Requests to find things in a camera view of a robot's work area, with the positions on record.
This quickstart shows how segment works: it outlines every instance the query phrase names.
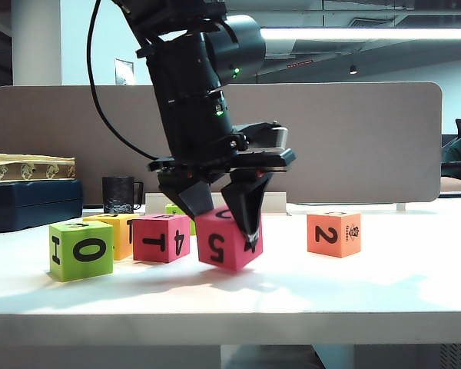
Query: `foam cube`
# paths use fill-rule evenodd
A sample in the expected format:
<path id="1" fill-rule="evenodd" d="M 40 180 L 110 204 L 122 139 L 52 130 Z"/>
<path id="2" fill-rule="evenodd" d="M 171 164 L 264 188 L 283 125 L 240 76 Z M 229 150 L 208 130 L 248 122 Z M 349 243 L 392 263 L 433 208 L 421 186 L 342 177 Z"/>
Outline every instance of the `foam cube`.
<path id="1" fill-rule="evenodd" d="M 184 214 L 184 211 L 182 211 L 179 206 L 176 204 L 167 204 L 166 205 L 166 214 Z M 194 221 L 190 219 L 190 233 L 192 236 L 195 236 L 197 233 L 196 227 L 194 226 Z"/>
<path id="2" fill-rule="evenodd" d="M 84 221 L 102 221 L 113 226 L 114 259 L 122 260 L 133 254 L 133 219 L 139 214 L 97 214 L 84 217 Z"/>
<path id="3" fill-rule="evenodd" d="M 133 259 L 170 263 L 190 253 L 190 218 L 153 214 L 133 220 Z"/>
<path id="4" fill-rule="evenodd" d="M 258 242 L 251 247 L 227 206 L 198 215 L 195 222 L 198 229 L 198 258 L 204 263 L 239 271 L 263 253 L 261 224 Z"/>
<path id="5" fill-rule="evenodd" d="M 50 272 L 62 282 L 113 272 L 113 226 L 100 221 L 49 226 Z"/>
<path id="6" fill-rule="evenodd" d="M 360 252 L 360 213 L 334 211 L 307 215 L 307 250 L 344 258 Z"/>

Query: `pink cube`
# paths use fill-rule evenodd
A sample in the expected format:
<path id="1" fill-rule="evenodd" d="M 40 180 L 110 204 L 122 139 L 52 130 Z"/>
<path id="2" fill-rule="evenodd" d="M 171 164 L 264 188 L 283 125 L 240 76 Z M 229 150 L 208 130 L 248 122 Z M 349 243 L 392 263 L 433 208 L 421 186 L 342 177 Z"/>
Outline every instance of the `pink cube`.
<path id="1" fill-rule="evenodd" d="M 133 219 L 133 259 L 170 263 L 190 253 L 190 218 L 153 214 Z"/>
<path id="2" fill-rule="evenodd" d="M 227 206 L 195 218 L 197 226 L 198 258 L 221 268 L 239 271 L 263 253 L 263 234 L 252 248 L 234 221 Z"/>

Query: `green cube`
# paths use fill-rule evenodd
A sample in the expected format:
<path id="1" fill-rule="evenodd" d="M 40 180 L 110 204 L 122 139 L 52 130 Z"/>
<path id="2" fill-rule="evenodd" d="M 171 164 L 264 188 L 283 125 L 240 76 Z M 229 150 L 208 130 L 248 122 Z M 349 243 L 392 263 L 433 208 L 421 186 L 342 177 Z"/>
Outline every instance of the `green cube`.
<path id="1" fill-rule="evenodd" d="M 184 213 L 184 211 L 182 211 L 179 206 L 177 206 L 176 204 L 167 204 L 166 205 L 166 214 L 183 214 L 183 215 L 186 215 L 186 213 Z M 194 221 L 190 219 L 190 234 L 192 236 L 195 236 L 197 233 L 197 229 L 194 225 Z"/>
<path id="2" fill-rule="evenodd" d="M 113 272 L 113 226 L 72 221 L 49 226 L 50 272 L 73 281 Z"/>

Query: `ceiling light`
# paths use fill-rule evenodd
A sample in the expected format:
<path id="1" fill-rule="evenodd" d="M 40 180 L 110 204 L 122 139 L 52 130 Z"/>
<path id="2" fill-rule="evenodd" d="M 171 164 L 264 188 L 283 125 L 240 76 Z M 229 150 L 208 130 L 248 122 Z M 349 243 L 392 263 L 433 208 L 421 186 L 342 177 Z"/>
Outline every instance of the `ceiling light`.
<path id="1" fill-rule="evenodd" d="M 461 40 L 461 28 L 262 28 L 266 40 Z"/>

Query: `white table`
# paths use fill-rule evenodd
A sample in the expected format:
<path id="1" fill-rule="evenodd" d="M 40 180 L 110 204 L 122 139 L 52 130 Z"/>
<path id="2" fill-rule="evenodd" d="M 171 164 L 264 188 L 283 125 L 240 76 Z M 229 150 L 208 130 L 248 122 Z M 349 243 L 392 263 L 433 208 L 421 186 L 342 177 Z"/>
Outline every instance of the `white table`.
<path id="1" fill-rule="evenodd" d="M 461 343 L 461 198 L 289 205 L 264 215 L 264 254 L 238 274 L 191 254 L 48 275 L 48 227 L 0 234 L 0 346 Z M 363 250 L 307 252 L 308 211 L 361 211 Z"/>

